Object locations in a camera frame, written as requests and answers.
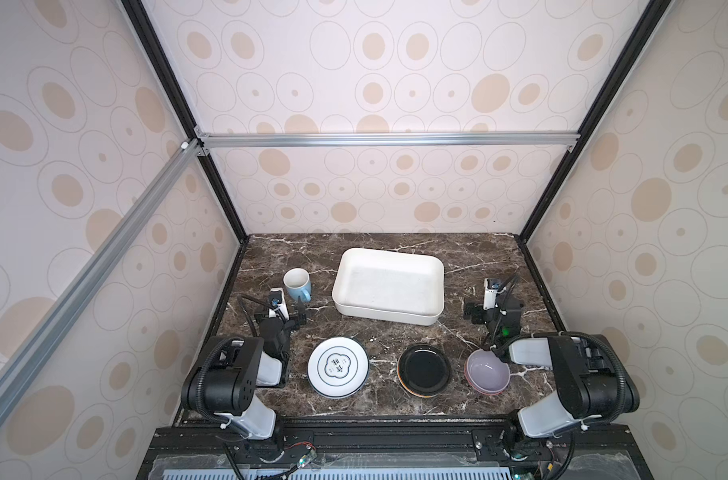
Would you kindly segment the purple bowl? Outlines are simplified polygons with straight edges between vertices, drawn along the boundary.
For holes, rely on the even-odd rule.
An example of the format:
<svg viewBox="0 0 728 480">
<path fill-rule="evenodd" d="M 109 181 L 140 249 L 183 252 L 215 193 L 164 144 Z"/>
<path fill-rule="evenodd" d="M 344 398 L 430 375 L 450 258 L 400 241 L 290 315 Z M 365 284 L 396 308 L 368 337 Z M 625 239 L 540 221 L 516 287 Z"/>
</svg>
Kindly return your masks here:
<svg viewBox="0 0 728 480">
<path fill-rule="evenodd" d="M 510 368 L 493 352 L 478 349 L 466 360 L 464 376 L 475 391 L 497 395 L 510 383 Z"/>
</svg>

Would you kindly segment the white plate black line pattern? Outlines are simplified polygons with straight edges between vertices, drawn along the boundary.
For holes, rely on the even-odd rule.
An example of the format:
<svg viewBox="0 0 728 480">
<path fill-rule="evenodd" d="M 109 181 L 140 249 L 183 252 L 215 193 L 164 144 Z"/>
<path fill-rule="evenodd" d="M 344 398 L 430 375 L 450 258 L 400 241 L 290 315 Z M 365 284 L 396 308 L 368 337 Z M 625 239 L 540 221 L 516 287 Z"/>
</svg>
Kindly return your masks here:
<svg viewBox="0 0 728 480">
<path fill-rule="evenodd" d="M 321 342 L 311 353 L 307 377 L 311 387 L 330 399 L 354 395 L 369 375 L 369 358 L 363 346 L 347 337 Z"/>
</svg>

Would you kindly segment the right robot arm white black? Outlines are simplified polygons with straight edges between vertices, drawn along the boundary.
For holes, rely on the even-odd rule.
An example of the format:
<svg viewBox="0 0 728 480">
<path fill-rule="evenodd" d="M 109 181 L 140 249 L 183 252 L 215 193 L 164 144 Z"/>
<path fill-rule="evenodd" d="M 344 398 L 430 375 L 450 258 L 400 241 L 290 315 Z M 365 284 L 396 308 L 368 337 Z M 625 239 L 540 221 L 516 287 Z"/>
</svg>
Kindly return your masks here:
<svg viewBox="0 0 728 480">
<path fill-rule="evenodd" d="M 550 371 L 555 390 L 512 414 L 516 439 L 543 439 L 606 425 L 636 411 L 641 395 L 619 354 L 603 335 L 576 331 L 520 332 L 523 303 L 513 296 L 516 274 L 487 278 L 481 302 L 466 301 L 463 317 L 487 328 L 489 347 L 466 360 L 464 376 L 479 393 L 492 396 L 508 387 L 511 367 Z"/>
</svg>

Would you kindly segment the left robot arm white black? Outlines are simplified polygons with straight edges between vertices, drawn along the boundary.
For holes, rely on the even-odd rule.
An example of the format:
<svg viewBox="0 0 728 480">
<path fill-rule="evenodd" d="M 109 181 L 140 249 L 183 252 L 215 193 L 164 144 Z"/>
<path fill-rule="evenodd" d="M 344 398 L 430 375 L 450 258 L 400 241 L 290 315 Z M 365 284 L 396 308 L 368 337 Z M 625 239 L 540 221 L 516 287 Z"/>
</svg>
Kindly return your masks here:
<svg viewBox="0 0 728 480">
<path fill-rule="evenodd" d="M 265 300 L 238 295 L 250 334 L 207 340 L 183 382 L 182 407 L 246 440 L 274 437 L 279 417 L 256 391 L 286 385 L 292 334 L 307 323 L 310 300 L 302 290 L 288 302 L 282 288 L 271 289 Z"/>
</svg>

